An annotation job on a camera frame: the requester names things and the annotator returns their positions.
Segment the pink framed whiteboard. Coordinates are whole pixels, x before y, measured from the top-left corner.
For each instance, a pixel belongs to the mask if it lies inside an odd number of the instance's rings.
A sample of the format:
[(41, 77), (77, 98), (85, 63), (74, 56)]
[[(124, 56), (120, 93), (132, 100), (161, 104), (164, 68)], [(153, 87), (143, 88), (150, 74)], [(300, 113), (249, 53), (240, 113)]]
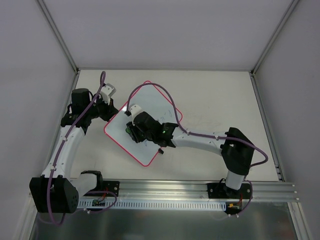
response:
[[(171, 100), (157, 86), (146, 85), (136, 90), (130, 99), (130, 104), (137, 104), (161, 124), (177, 122)], [(142, 166), (147, 167), (157, 156), (161, 147), (148, 140), (136, 143), (130, 137), (126, 128), (127, 123), (132, 119), (126, 116), (126, 110), (127, 105), (124, 104), (118, 114), (105, 125), (104, 132), (127, 154)]]

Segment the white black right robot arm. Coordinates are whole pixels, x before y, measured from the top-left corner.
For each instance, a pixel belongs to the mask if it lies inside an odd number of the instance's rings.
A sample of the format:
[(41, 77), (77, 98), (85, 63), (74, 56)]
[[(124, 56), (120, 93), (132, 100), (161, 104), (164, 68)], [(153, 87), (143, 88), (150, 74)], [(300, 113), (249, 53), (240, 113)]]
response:
[(143, 111), (126, 124), (125, 131), (136, 143), (149, 141), (162, 148), (193, 148), (221, 156), (227, 176), (219, 192), (228, 198), (240, 196), (242, 183), (251, 167), (254, 148), (239, 129), (230, 127), (217, 135), (190, 132), (177, 123), (160, 123)]

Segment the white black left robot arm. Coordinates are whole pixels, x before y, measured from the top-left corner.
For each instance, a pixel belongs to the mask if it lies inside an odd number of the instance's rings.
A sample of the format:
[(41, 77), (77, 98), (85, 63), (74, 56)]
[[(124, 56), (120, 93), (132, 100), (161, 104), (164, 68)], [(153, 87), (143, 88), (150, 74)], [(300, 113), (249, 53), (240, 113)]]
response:
[(112, 95), (116, 89), (110, 84), (102, 87), (97, 97), (87, 89), (74, 89), (71, 103), (60, 122), (59, 140), (42, 174), (30, 180), (29, 188), (39, 213), (71, 214), (77, 209), (79, 198), (90, 192), (94, 196), (104, 191), (102, 173), (85, 170), (71, 180), (72, 165), (81, 141), (92, 120), (109, 122), (119, 111)]

